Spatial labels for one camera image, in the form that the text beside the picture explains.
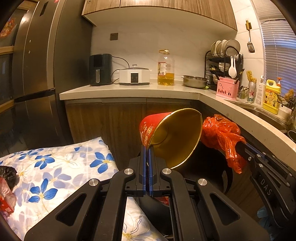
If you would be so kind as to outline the red orange plastic bag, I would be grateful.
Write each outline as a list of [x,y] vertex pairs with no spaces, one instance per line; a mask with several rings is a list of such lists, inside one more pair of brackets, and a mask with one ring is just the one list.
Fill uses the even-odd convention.
[[241,136],[238,125],[220,114],[206,117],[203,122],[201,135],[202,143],[208,148],[222,150],[225,153],[227,164],[237,174],[243,172],[247,161],[236,152],[236,144],[246,140]]

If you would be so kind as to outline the large red gold paper cup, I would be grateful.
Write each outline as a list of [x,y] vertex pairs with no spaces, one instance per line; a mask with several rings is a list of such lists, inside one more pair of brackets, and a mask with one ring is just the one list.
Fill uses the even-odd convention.
[[202,114],[193,108],[146,116],[139,125],[142,145],[174,169],[186,162],[202,135]]

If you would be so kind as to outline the red printed clear bag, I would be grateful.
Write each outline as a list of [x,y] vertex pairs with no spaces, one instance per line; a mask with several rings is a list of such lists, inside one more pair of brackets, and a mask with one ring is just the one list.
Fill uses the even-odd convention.
[[14,212],[15,209],[16,197],[10,190],[6,180],[3,177],[0,178],[0,181],[1,211],[11,214]]

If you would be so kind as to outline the black plastic bag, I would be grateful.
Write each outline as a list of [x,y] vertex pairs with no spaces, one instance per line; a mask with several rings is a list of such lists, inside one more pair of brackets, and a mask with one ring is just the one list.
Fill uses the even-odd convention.
[[16,185],[16,170],[14,167],[9,166],[0,166],[0,176],[3,177],[10,190],[13,190],[13,188]]

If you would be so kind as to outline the black trash bin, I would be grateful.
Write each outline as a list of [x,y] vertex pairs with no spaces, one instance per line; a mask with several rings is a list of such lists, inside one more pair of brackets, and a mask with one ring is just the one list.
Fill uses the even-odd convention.
[[[225,156],[202,142],[199,142],[189,159],[175,170],[184,178],[193,181],[207,179],[222,193],[228,192],[232,185],[232,169],[228,167]],[[136,197],[135,201],[154,228],[161,233],[161,237],[172,240],[173,228],[169,206],[148,195]]]

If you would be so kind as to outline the floral blue white tablecloth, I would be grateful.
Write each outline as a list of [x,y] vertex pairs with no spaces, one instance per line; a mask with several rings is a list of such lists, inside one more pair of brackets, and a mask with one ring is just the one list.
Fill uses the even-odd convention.
[[101,137],[73,145],[15,152],[2,157],[1,165],[16,169],[16,205],[6,221],[21,240],[88,180],[107,180],[119,171]]

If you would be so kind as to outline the white slim bottle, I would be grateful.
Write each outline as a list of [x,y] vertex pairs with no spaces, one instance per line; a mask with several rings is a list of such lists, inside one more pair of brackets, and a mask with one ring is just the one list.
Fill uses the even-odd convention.
[[254,100],[254,104],[256,106],[262,108],[263,101],[264,101],[264,95],[265,95],[265,78],[263,75],[261,75],[260,81],[256,87],[256,96],[255,96],[255,100]]

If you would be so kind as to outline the yellow detergent bottle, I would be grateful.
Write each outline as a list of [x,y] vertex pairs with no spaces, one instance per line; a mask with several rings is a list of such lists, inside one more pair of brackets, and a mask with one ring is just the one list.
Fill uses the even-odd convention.
[[269,111],[272,114],[277,115],[279,104],[278,97],[281,94],[281,87],[271,79],[266,81],[265,94],[263,101],[263,109]]

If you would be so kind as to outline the wooden lower cabinets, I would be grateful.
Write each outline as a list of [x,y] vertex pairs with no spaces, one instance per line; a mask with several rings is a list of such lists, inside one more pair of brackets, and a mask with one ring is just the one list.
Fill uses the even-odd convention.
[[[203,118],[217,111],[198,100],[165,98],[102,98],[65,101],[67,118],[75,143],[102,137],[122,170],[140,153],[139,125],[150,114],[194,108]],[[250,181],[250,169],[242,174],[232,171],[232,185],[226,196],[258,221],[257,211],[263,202]]]

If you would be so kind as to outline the pink utensil basket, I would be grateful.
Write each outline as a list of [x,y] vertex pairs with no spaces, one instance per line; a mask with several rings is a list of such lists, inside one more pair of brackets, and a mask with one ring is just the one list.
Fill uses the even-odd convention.
[[227,77],[219,77],[217,81],[216,96],[236,100],[239,89],[239,81]]

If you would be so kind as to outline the white rice spoon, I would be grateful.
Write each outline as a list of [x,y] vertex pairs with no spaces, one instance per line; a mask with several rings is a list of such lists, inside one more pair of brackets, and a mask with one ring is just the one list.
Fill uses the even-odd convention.
[[237,71],[236,71],[236,67],[235,67],[235,59],[233,56],[230,56],[230,61],[231,61],[231,63],[230,63],[230,67],[228,69],[228,74],[232,79],[234,79],[237,75]]

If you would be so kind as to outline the black dish rack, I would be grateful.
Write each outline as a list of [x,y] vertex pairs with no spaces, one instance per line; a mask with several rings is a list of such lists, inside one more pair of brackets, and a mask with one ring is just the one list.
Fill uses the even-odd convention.
[[237,40],[217,40],[210,50],[205,54],[205,71],[204,75],[208,79],[207,86],[210,90],[217,89],[217,78],[228,77],[231,65],[236,69],[234,80],[239,83],[243,68],[243,54],[240,54],[240,44]]

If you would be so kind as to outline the steel bowl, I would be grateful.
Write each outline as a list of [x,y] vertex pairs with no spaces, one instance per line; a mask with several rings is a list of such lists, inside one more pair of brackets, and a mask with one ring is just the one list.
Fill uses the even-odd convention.
[[184,75],[182,79],[183,84],[187,87],[204,89],[207,86],[207,78],[204,77]]

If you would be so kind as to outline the hanging metal spatula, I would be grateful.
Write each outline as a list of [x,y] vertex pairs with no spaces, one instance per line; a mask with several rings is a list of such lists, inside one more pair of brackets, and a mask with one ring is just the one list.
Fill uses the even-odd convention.
[[251,23],[248,20],[246,20],[245,26],[246,26],[246,29],[247,29],[248,35],[249,35],[249,39],[248,39],[248,42],[247,42],[248,52],[249,53],[255,53],[255,48],[254,48],[253,42],[251,40],[251,32],[250,32],[251,29],[252,29]]

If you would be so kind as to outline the window blinds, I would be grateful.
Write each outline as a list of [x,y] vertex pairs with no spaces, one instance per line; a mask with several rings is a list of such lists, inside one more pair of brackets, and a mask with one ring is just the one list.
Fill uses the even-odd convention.
[[253,1],[263,35],[266,78],[280,78],[281,94],[295,90],[295,33],[272,1]]

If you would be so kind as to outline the white slow cooker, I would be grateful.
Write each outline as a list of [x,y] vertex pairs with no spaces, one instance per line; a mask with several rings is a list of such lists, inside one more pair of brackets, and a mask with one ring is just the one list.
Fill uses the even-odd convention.
[[119,70],[120,85],[149,85],[150,70],[133,65],[130,68]]

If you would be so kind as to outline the black air fryer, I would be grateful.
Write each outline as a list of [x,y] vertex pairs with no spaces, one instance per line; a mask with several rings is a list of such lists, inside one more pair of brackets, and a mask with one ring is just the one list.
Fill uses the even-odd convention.
[[112,55],[96,54],[89,58],[89,80],[91,86],[111,84]]

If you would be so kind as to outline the cooking oil bottle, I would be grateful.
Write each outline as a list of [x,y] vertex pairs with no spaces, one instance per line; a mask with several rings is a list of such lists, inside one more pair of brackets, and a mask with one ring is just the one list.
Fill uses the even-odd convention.
[[175,79],[175,60],[168,49],[159,50],[158,85],[173,86]]

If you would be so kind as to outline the dark steel refrigerator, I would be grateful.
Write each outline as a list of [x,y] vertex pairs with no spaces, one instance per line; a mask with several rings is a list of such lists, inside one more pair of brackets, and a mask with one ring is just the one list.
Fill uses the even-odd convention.
[[28,1],[13,52],[16,119],[27,148],[72,144],[62,92],[88,84],[92,25],[84,1]]

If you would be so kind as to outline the wooden upper cabinet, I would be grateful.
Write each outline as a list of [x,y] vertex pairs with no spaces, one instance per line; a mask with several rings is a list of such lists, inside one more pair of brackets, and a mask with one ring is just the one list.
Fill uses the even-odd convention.
[[230,1],[85,1],[82,16],[93,25],[163,21],[218,32],[237,31]]

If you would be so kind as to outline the wooden glass door cabinet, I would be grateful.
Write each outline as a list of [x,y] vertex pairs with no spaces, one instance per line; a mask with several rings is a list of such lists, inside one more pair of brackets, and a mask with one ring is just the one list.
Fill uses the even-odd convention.
[[[18,33],[21,20],[27,13],[27,10],[16,9],[11,15],[4,28],[1,30],[1,48],[10,47],[15,45],[16,35]],[[1,64],[1,104],[4,104],[12,99],[13,87],[12,87],[12,60],[13,53],[2,54],[0,58]]]

